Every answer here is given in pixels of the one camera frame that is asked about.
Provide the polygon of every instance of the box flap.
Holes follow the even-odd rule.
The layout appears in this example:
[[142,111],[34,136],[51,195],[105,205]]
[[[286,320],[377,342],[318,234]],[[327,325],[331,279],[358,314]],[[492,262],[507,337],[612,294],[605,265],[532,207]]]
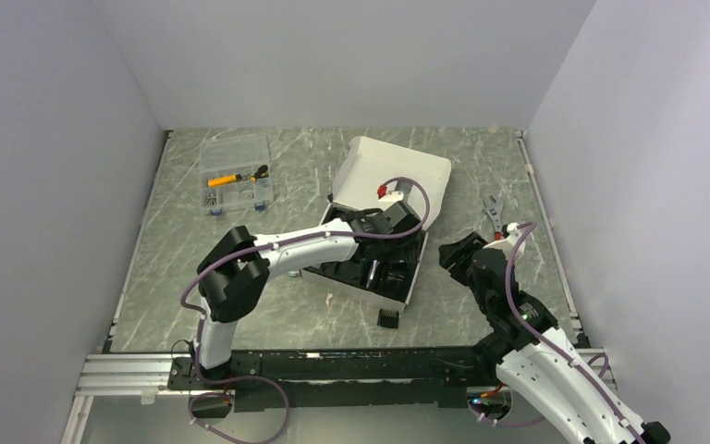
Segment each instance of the box flap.
[[[423,224],[423,229],[428,229],[439,216],[452,167],[444,157],[359,136],[349,142],[347,158],[333,179],[333,201],[359,210],[374,208],[377,188],[383,182],[398,176],[415,179],[431,202],[429,217]],[[395,183],[388,187],[395,188]],[[421,193],[413,188],[408,202],[422,216],[425,208]]]

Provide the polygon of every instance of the marble tabletop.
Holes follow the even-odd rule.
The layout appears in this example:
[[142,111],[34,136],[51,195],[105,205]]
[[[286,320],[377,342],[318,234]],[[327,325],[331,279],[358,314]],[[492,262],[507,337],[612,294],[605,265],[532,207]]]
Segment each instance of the marble tabletop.
[[[206,140],[267,134],[275,200],[264,212],[213,217],[199,203],[198,159]],[[310,349],[472,345],[491,332],[469,290],[438,264],[437,247],[473,230],[491,239],[481,211],[488,194],[505,200],[503,221],[540,221],[519,146],[508,128],[184,129],[170,134],[137,257],[117,316],[114,352],[166,352],[191,339],[197,316],[178,298],[195,268],[231,228],[272,234],[318,225],[349,141],[365,135],[444,156],[453,163],[442,211],[428,230],[421,272],[398,329],[376,325],[378,307],[304,282],[273,279],[257,308],[241,319],[236,349]],[[524,290],[545,303],[570,332],[569,308],[549,240],[538,228],[517,262]],[[193,301],[200,302],[195,294]]]

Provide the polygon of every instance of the white cardboard box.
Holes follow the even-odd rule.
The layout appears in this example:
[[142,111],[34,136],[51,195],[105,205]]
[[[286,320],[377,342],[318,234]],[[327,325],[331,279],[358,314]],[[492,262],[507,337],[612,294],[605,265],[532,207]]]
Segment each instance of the white cardboard box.
[[[349,142],[349,153],[336,173],[332,185],[332,202],[327,206],[321,224],[336,209],[361,210],[374,208],[377,188],[386,180],[406,177],[418,181],[429,195],[431,211],[423,224],[422,246],[415,267],[409,292],[405,295],[386,297],[375,291],[355,287],[348,283],[314,273],[309,269],[300,271],[303,280],[322,285],[331,290],[364,299],[380,308],[398,310],[400,313],[410,302],[415,280],[420,272],[420,260],[425,252],[428,234],[425,232],[434,223],[442,207],[445,188],[450,179],[452,164],[444,157],[403,148],[392,143],[380,142],[367,137],[356,137]],[[422,195],[414,188],[407,202],[421,216],[425,212]]]

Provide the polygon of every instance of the wrench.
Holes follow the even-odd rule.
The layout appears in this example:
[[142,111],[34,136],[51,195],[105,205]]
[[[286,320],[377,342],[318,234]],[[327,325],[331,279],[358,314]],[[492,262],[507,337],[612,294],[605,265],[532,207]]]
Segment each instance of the wrench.
[[494,197],[491,194],[483,198],[483,212],[491,218],[494,224],[494,240],[502,239],[502,207],[505,201],[501,197]]

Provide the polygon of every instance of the gray wall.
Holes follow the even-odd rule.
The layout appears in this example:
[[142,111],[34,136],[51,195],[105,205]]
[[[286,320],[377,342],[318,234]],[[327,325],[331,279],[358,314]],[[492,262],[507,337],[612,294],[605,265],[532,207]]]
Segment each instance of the gray wall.
[[594,0],[93,0],[163,128],[526,128]]
[[597,2],[530,137],[621,395],[710,442],[710,1]]
[[0,443],[61,438],[161,137],[89,1],[0,1]]

